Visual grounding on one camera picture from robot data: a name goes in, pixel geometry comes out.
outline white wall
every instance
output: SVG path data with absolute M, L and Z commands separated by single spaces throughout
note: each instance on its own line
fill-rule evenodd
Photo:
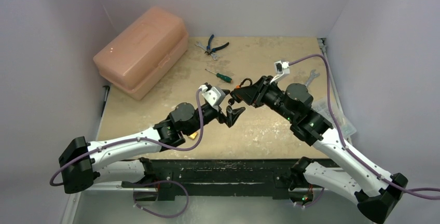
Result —
M 439 19 L 438 0 L 349 0 L 327 40 L 355 145 L 410 187 L 440 187 Z M 439 209 L 405 195 L 387 223 L 438 223 Z
M 99 0 L 0 0 L 0 222 L 59 223 L 58 156 L 93 138 L 102 84 L 92 57 L 116 32 Z
M 347 0 L 102 0 L 119 32 L 153 5 L 182 17 L 192 36 L 325 37 Z

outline wooden table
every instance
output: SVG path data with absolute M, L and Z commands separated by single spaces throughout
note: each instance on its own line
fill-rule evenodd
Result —
M 294 61 L 309 54 L 320 53 L 313 37 L 215 37 L 212 46 L 230 45 L 218 52 L 218 61 L 195 46 L 196 41 L 207 43 L 207 37 L 189 39 L 188 50 L 168 73 L 141 101 L 136 101 L 116 87 L 108 96 L 99 140 L 117 138 L 140 132 L 163 120 L 181 102 L 196 106 L 195 91 L 205 82 L 222 89 L 249 77 L 257 81 L 262 75 L 274 75 L 273 63 L 277 60 Z M 234 79 L 233 84 L 220 81 L 204 69 L 220 72 Z M 326 96 L 326 73 L 320 58 L 312 58 L 291 67 L 291 74 L 279 82 L 283 90 L 287 85 L 305 83 L 310 71 L 321 74 L 309 87 L 315 100 Z M 227 106 L 227 99 L 222 108 Z M 246 106 L 235 104 L 234 107 Z M 205 126 L 201 144 L 192 151 L 167 150 L 148 154 L 151 159 L 271 159 L 271 158 L 326 158 L 321 152 L 299 141 L 289 130 L 289 123 L 263 106 L 247 107 L 232 128 L 216 120 Z M 186 138 L 180 147 L 189 147 L 195 140 Z

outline green screwdriver handle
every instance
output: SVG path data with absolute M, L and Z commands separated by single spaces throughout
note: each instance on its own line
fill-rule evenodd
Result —
M 217 73 L 216 76 L 217 76 L 218 78 L 220 78 L 222 81 L 225 81 L 225 82 L 227 82 L 227 83 L 231 83 L 231 82 L 232 82 L 232 78 L 229 77 L 229 76 L 222 75 L 222 74 L 220 74 L 220 73 Z

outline pliers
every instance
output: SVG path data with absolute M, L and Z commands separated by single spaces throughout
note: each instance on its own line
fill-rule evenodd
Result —
M 214 39 L 214 35 L 211 35 L 211 37 L 210 37 L 209 40 L 208 40 L 207 49 L 206 49 L 206 51 L 205 51 L 205 54 L 207 54 L 207 55 L 210 55 L 211 53 L 214 53 L 214 52 L 216 52 L 216 51 L 219 51 L 219 50 L 221 50 L 221 49 L 224 49 L 224 48 L 226 48 L 226 47 L 229 45 L 229 42 L 227 42 L 227 43 L 221 45 L 220 47 L 212 48 L 212 49 L 211 49 L 211 41 L 212 41 L 212 39 Z

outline yellow object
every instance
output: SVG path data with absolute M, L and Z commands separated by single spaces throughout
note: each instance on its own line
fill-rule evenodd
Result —
M 191 138 L 192 140 L 194 140 L 197 137 L 197 134 L 199 134 L 198 132 L 195 132 L 193 134 L 191 134 L 190 136 L 188 136 L 189 138 Z

